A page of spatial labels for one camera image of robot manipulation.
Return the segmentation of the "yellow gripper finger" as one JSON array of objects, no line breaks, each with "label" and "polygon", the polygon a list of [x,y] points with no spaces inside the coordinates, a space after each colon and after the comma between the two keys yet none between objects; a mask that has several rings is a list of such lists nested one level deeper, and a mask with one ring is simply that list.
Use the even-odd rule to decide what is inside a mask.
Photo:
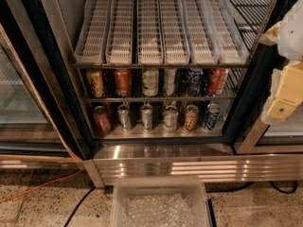
[{"label": "yellow gripper finger", "polygon": [[270,95],[260,119],[264,124],[276,125],[285,121],[303,102],[303,61],[290,61],[282,70],[272,74]]},{"label": "yellow gripper finger", "polygon": [[269,45],[269,46],[277,44],[280,26],[281,26],[281,21],[275,23],[259,37],[258,41],[261,44]]}]

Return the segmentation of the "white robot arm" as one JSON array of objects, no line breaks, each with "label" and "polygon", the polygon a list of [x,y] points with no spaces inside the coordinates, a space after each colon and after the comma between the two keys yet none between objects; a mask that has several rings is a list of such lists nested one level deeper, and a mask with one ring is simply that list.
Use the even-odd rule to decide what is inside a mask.
[{"label": "white robot arm", "polygon": [[273,71],[271,94],[260,116],[264,124],[275,125],[285,121],[303,102],[303,0],[297,0],[258,41],[276,44],[278,54],[289,60],[282,69]]}]

